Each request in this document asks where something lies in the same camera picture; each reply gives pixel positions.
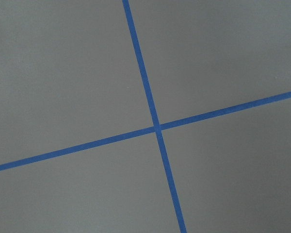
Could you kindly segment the blue tape line cross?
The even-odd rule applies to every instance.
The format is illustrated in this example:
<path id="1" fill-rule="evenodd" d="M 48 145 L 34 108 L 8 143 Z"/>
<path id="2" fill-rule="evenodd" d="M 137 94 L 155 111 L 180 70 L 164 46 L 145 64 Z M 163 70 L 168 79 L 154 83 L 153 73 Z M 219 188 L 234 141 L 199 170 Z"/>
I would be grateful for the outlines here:
<path id="1" fill-rule="evenodd" d="M 271 97 L 267 97 L 267 98 L 263 98 L 263 99 L 259 99 L 259 100 L 254 100 L 254 101 L 238 104 L 235 106 L 230 106 L 227 108 L 223 108 L 223 109 L 219 109 L 219 110 L 215 110 L 215 111 L 187 117 L 187 118 L 178 119 L 175 121 L 170 121 L 170 122 L 161 124 L 161 129 L 168 130 L 168 129 L 183 126 L 186 124 L 191 124 L 191 123 L 203 121 L 203 120 L 210 119 L 210 118 L 228 115 L 228 114 L 231 114 L 234 112 L 239 112 L 239 111 L 243 111 L 246 109 L 255 108 L 258 106 L 262 106 L 262 105 L 266 105 L 266 104 L 270 104 L 273 102 L 282 101 L 282 100 L 286 100 L 286 99 L 290 99 L 290 98 L 291 98 L 291 91 L 286 92 L 286 93 L 282 93 L 282 94 L 278 94 L 275 96 L 271 96 Z M 135 138 L 138 136 L 142 136 L 142 135 L 146 135 L 146 134 L 150 134 L 150 133 L 154 133 L 154 132 L 155 132 L 154 127 L 148 127 L 148 128 L 139 129 L 136 131 L 123 133 L 123 134 L 103 138 L 100 140 L 72 146 L 69 148 L 56 150 L 56 151 L 40 154 L 37 156 L 8 162 L 8 163 L 0 165 L 0 171 L 12 169 L 15 167 L 24 166 L 24 165 L 28 165 L 28 164 L 48 160 L 48 159 L 52 159 L 55 157 L 68 155 L 71 153 L 76 153 L 76 152 L 83 151 L 83 150 L 88 150 L 88 149 L 100 147 L 103 145 L 107 145 L 107 144 L 115 143 L 118 141 L 123 141 L 123 140 L 131 139 L 131 138 Z"/>

